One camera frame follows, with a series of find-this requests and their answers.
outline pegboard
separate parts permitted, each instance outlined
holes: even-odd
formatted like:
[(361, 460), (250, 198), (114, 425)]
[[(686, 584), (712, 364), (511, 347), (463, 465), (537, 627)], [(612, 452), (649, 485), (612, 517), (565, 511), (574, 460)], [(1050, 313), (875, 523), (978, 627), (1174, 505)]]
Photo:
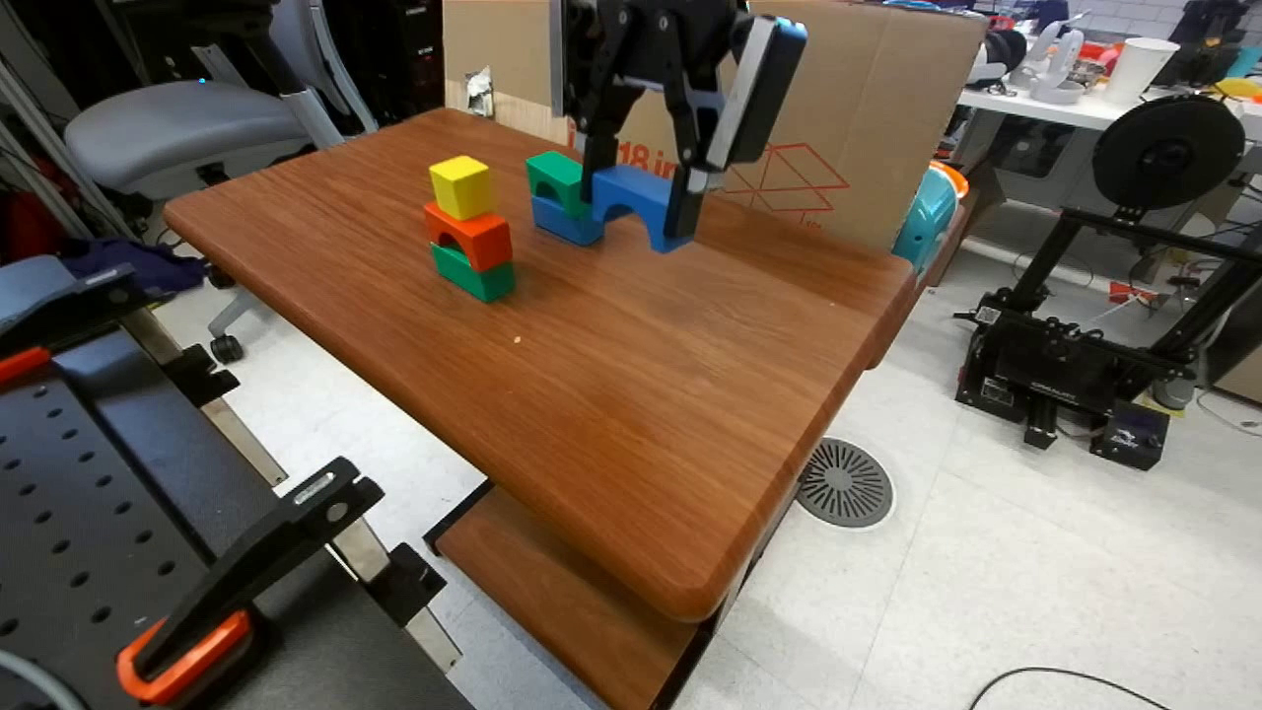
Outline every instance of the pegboard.
[[(202, 581), (206, 557), (58, 379), (0, 390), (0, 646), (88, 706), (133, 706), (114, 656)], [(42, 706), (0, 669), (0, 706)]]

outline green block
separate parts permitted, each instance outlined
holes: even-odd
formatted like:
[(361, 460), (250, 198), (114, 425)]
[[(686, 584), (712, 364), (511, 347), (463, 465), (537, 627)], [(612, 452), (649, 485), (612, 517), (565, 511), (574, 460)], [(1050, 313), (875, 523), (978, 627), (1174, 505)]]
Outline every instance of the green block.
[(551, 198), (569, 218), (589, 221), (590, 204), (585, 202), (585, 167), (558, 149), (544, 149), (523, 163), (523, 181), (532, 198)]
[(457, 283), (463, 293), (470, 293), (481, 302), (505, 301), (515, 283), (511, 263), (495, 263), (490, 271), (478, 271), (457, 246), (432, 246), (432, 268), (440, 280)]

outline yellow block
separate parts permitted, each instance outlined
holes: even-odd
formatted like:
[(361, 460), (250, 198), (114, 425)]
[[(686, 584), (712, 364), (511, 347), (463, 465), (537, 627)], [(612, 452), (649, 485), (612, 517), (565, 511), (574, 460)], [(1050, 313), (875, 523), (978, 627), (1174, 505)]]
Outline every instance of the yellow block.
[(431, 167), (432, 202), (457, 221), (474, 221), (491, 208), (490, 167), (457, 155)]

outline floor drain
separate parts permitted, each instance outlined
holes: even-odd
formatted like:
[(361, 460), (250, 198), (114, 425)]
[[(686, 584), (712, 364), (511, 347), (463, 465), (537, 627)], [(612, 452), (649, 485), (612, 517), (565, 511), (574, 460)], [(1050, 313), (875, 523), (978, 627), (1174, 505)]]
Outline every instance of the floor drain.
[(878, 523), (895, 505), (895, 485), (867, 451), (825, 436), (796, 482), (796, 502), (841, 530)]

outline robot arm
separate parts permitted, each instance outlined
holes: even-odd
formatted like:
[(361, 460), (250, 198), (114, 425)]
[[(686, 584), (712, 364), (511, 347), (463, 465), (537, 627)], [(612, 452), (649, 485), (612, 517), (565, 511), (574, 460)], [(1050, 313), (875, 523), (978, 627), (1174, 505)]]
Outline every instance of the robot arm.
[[(712, 176), (731, 163), (761, 159), (803, 53), (803, 28), (750, 14), (746, 0), (599, 0), (569, 14), (565, 53), (565, 109), (585, 146), (585, 198), (590, 198), (590, 175), (615, 167), (636, 97), (662, 92), (677, 149), (668, 231), (686, 237)], [(731, 53), (737, 78), (722, 97), (718, 62)]]

